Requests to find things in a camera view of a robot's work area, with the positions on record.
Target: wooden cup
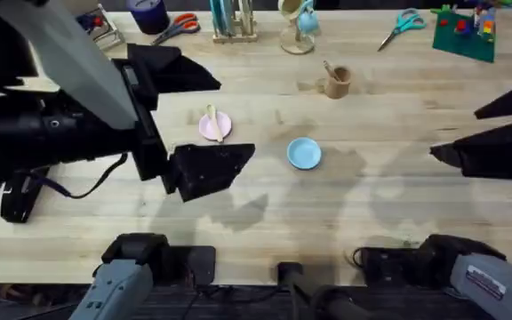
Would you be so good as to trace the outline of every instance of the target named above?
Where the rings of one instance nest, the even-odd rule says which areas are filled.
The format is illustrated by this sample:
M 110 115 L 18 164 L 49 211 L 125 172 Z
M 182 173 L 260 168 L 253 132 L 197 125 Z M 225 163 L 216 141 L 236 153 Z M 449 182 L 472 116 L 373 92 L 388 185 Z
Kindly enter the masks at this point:
M 342 66 L 335 67 L 333 71 L 335 71 L 340 81 L 330 76 L 325 86 L 325 95 L 331 99 L 341 99 L 348 94 L 348 88 L 351 84 L 351 71 Z

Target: small pink dish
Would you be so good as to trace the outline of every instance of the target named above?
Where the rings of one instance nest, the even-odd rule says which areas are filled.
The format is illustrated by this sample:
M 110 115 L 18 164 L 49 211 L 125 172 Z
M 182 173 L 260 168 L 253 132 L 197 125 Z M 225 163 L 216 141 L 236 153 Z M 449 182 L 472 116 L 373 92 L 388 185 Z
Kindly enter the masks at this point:
M 224 112 L 217 111 L 217 122 L 219 123 L 220 132 L 222 132 L 222 138 L 226 138 L 232 131 L 232 120 Z M 203 137 L 208 140 L 216 140 L 217 135 L 212 129 L 211 119 L 208 115 L 204 115 L 199 121 L 199 132 Z

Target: scissors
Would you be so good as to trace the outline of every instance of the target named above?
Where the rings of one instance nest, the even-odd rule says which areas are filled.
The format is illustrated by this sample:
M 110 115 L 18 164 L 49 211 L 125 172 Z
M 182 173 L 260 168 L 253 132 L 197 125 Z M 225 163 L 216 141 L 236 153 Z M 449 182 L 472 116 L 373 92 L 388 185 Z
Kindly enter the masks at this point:
M 167 39 L 180 35 L 183 33 L 192 34 L 198 32 L 201 25 L 198 18 L 194 13 L 183 13 L 167 27 L 167 29 L 156 39 L 151 45 L 158 45 L 165 42 Z
M 422 19 L 422 17 L 418 14 L 418 10 L 414 8 L 406 9 L 400 13 L 398 13 L 398 17 L 396 17 L 396 26 L 390 32 L 390 35 L 387 36 L 386 39 L 380 45 L 378 51 L 384 49 L 387 44 L 395 38 L 396 35 L 399 35 L 406 30 L 410 29 L 420 29 L 426 27 L 426 21 Z

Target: wooden tabletop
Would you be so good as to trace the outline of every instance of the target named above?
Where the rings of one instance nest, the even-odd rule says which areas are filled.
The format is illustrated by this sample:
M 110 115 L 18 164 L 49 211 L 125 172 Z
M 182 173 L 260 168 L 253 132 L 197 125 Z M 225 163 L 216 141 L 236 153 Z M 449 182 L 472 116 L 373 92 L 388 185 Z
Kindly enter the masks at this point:
M 498 12 L 495 63 L 432 49 L 428 27 L 398 36 L 376 52 L 394 11 L 319 12 L 314 52 L 292 56 L 278 43 L 286 21 L 256 12 L 256 44 L 213 44 L 203 30 L 168 45 L 209 69 L 218 92 L 159 96 L 154 117 L 165 145 L 208 144 L 197 123 L 208 103 L 227 112 L 226 143 L 251 142 L 256 153 L 227 190 L 183 204 L 160 180 L 141 182 L 128 163 L 94 194 L 69 200 L 45 189 L 28 224 L 0 218 L 0 282 L 87 283 L 117 235 L 156 232 L 171 244 L 217 248 L 216 282 L 271 284 L 279 261 L 296 260 L 320 281 L 360 283 L 345 260 L 363 245 L 399 246 L 431 233 L 466 236 L 498 248 L 512 262 L 512 181 L 469 179 L 428 148 L 491 129 L 511 118 L 480 120 L 473 111 L 512 88 L 512 10 Z M 114 15 L 128 42 L 148 44 L 128 13 Z M 125 46 L 112 49 L 124 56 Z M 326 77 L 323 60 L 352 70 L 351 91 L 330 100 L 309 90 Z M 308 136 L 323 150 L 310 172 L 292 168 L 287 144 Z M 114 157 L 60 165 L 52 177 L 88 189 Z

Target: orange scissors handle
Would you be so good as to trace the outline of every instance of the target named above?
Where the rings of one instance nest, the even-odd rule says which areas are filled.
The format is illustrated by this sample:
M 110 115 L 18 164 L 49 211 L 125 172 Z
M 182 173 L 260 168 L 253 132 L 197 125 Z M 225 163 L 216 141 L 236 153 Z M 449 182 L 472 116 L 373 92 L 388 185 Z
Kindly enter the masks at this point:
M 194 13 L 183 13 L 156 39 L 151 45 L 158 45 L 165 42 L 167 39 L 180 35 L 182 33 L 195 33 L 201 29 L 198 23 L 198 18 Z

